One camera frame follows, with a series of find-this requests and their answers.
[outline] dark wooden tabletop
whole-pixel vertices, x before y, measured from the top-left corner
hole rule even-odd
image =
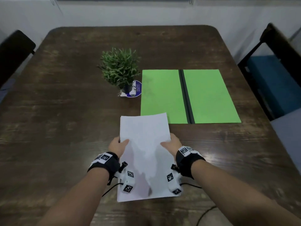
[[[242,123],[171,124],[170,131],[301,217],[300,175],[215,28],[68,27],[46,36],[0,104],[0,225],[35,225],[107,151],[120,116],[140,115],[141,97],[118,97],[96,68],[112,47],[137,50],[141,69],[219,69]],[[117,203],[114,189],[91,225],[195,225],[214,203],[202,190],[184,191]],[[229,223],[216,209],[206,224]]]

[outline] circular label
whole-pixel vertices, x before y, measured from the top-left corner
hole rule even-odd
[[[121,93],[121,97],[135,98],[141,94],[142,83],[140,81],[134,80],[132,84],[132,90],[130,93]]]

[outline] forearm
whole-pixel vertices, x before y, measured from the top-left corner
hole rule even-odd
[[[194,179],[234,225],[299,224],[300,219],[250,185],[204,160],[191,166]]]
[[[46,213],[38,226],[90,225],[109,180],[104,168],[93,168]]]

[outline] black wristband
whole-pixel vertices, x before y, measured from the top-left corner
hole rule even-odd
[[[180,147],[175,156],[175,161],[181,175],[190,177],[192,179],[194,178],[191,175],[191,165],[199,159],[205,160],[199,152],[193,150],[191,147],[186,146]]]
[[[109,172],[109,181],[111,181],[115,175],[115,173],[120,168],[119,158],[113,152],[105,152],[99,154],[95,160],[91,163],[89,170],[95,167],[101,167],[106,169]]]

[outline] potted plant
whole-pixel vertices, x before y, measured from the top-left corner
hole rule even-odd
[[[104,79],[110,84],[118,86],[124,93],[132,90],[134,77],[139,75],[137,63],[139,57],[131,49],[116,49],[102,52],[101,65],[98,66]]]

